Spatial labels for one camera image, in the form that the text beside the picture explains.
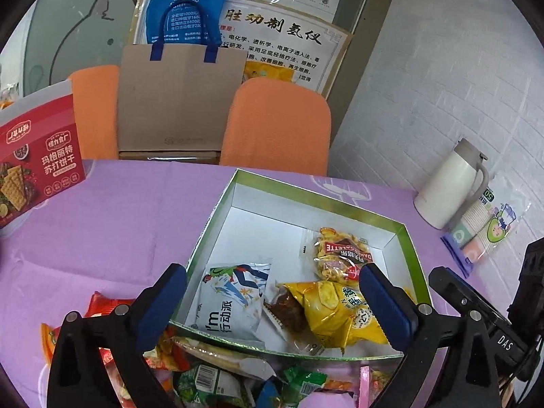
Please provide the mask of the white thermos jug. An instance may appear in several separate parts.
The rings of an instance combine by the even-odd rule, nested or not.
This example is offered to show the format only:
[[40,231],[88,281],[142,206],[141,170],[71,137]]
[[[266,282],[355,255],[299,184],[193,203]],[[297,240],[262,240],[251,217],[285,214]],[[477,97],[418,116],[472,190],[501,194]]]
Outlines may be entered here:
[[461,217],[488,187],[487,159],[462,138],[416,195],[413,204],[420,216],[438,230]]

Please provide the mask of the left orange chair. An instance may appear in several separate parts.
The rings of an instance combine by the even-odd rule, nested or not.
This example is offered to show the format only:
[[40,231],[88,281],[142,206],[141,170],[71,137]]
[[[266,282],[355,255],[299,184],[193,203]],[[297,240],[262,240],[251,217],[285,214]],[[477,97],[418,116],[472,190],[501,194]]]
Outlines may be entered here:
[[84,159],[118,159],[117,102],[120,68],[100,65],[75,71],[72,84],[75,125]]

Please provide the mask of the white blue snack bag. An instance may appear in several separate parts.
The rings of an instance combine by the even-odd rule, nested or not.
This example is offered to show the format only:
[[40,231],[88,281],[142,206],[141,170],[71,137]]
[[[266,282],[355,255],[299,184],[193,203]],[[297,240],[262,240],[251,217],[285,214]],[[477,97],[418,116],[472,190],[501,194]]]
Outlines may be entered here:
[[258,343],[270,262],[209,268],[199,286],[194,327],[236,341]]

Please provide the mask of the brown dried meat pack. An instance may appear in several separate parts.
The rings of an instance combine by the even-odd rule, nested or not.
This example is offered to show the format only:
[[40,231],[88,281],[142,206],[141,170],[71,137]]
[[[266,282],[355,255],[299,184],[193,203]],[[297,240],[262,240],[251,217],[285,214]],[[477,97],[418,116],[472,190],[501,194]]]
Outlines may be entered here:
[[280,286],[277,295],[264,305],[289,333],[301,334],[306,330],[304,308],[285,286]]

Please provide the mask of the orange cartoon snack bag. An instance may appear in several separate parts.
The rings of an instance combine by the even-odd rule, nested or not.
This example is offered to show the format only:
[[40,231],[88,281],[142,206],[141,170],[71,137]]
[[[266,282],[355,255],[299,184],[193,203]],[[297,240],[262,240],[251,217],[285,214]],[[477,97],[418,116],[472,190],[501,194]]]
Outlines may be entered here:
[[60,327],[52,327],[45,323],[40,325],[41,348],[47,365],[52,364],[54,348],[56,346],[60,330]]

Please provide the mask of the purple tablecloth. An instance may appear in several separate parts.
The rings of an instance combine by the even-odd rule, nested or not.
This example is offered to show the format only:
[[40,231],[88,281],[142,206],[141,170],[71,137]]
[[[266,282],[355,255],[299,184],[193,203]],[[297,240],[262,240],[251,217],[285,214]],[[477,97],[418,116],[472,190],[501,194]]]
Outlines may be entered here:
[[[97,160],[83,182],[54,195],[1,232],[1,364],[25,403],[46,401],[42,323],[85,313],[95,292],[133,299],[170,264],[187,264],[235,168],[178,162]],[[286,182],[292,172],[245,170]],[[412,238],[434,309],[454,309],[429,285],[455,262],[433,233]]]

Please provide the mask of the green snack bag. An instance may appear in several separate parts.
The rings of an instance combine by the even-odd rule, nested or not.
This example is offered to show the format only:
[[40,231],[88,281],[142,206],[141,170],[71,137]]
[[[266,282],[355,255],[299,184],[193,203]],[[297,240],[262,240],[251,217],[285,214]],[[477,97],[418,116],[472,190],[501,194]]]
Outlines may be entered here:
[[185,407],[254,407],[242,380],[213,365],[196,363],[184,372],[174,372],[172,387]]

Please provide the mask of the blue tote bag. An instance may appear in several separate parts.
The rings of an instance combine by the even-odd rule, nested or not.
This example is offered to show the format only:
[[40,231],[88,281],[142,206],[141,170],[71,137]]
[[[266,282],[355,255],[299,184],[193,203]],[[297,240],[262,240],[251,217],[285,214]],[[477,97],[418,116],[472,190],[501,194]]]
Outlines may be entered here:
[[218,48],[219,18],[227,0],[150,0],[146,39],[152,44],[185,43]]

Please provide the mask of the brown cardboard sheet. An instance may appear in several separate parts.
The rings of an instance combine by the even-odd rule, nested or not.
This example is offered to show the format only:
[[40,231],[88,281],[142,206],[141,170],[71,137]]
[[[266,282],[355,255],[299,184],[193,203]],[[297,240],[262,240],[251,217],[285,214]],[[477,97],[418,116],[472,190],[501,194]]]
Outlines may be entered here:
[[118,87],[119,150],[219,152],[246,57],[243,49],[199,44],[125,47]]

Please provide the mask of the green open gift box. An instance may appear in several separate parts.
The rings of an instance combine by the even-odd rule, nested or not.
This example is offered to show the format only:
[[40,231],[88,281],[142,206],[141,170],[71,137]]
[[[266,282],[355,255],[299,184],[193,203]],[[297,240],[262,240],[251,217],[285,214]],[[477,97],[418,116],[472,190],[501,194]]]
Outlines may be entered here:
[[430,303],[415,231],[432,235],[415,211],[413,193],[365,183],[290,174],[279,181],[236,170],[187,264],[187,289],[171,317],[184,334],[196,326],[199,288],[212,267],[269,264],[265,296],[284,282],[312,282],[312,243],[329,226],[365,239],[373,261],[417,303]]

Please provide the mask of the yellow chips bag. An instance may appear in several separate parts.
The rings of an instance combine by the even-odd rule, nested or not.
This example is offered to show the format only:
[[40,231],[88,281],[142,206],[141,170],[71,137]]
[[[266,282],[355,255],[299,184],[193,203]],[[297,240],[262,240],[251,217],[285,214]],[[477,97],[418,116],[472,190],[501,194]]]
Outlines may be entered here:
[[366,298],[355,288],[332,281],[283,286],[302,305],[311,332],[325,348],[344,353],[361,341],[388,344]]

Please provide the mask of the clear cracker pack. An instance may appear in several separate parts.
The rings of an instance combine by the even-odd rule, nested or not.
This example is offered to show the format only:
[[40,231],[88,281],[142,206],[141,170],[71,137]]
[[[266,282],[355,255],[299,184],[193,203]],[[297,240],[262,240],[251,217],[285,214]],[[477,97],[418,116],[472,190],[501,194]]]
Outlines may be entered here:
[[182,336],[174,336],[171,340],[190,356],[245,378],[265,381],[277,376],[272,365],[260,357],[246,355]]

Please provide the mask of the galette cookie pack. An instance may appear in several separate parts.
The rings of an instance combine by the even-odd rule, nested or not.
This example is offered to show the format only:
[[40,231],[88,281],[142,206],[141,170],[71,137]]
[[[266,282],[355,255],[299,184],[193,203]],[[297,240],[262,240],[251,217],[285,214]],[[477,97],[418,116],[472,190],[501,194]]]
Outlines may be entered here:
[[302,239],[302,254],[321,280],[352,288],[359,286],[363,265],[373,262],[365,239],[332,227],[306,230]]

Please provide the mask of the paper cups pack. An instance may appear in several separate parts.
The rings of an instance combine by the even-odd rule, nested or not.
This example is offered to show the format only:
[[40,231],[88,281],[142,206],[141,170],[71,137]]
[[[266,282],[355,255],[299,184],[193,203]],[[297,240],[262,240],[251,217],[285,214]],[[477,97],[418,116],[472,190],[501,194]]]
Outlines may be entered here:
[[465,278],[517,226],[531,206],[530,198],[499,171],[477,201],[441,240]]

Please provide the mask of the right orange chair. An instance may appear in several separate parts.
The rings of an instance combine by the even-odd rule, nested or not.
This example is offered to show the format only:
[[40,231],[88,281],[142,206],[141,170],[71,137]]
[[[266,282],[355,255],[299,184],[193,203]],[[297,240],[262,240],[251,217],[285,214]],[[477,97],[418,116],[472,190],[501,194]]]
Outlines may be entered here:
[[219,164],[325,176],[331,125],[320,94],[291,82],[249,79],[232,100]]

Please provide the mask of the orange chair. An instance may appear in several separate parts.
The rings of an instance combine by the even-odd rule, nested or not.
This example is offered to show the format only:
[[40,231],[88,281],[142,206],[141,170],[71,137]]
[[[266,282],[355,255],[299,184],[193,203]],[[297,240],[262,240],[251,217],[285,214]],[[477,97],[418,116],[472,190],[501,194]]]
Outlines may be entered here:
[[118,159],[117,102],[120,68],[100,65],[75,71],[72,84],[75,125],[84,159]]
[[219,164],[325,176],[331,125],[320,94],[291,82],[249,79],[232,100]]

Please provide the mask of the red cracker box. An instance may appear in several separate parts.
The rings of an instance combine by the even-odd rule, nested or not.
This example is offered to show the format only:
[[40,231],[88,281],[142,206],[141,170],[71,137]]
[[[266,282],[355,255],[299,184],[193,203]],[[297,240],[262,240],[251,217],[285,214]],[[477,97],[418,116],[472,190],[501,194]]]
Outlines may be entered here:
[[2,109],[0,139],[2,227],[86,179],[69,80]]

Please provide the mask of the chinese text poster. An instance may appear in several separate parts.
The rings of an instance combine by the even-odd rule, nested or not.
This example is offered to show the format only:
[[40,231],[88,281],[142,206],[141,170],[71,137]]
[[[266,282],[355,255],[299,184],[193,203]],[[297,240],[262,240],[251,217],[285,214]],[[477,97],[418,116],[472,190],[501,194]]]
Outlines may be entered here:
[[326,96],[351,34],[303,12],[259,0],[195,0],[221,45],[246,53],[244,77],[290,81]]

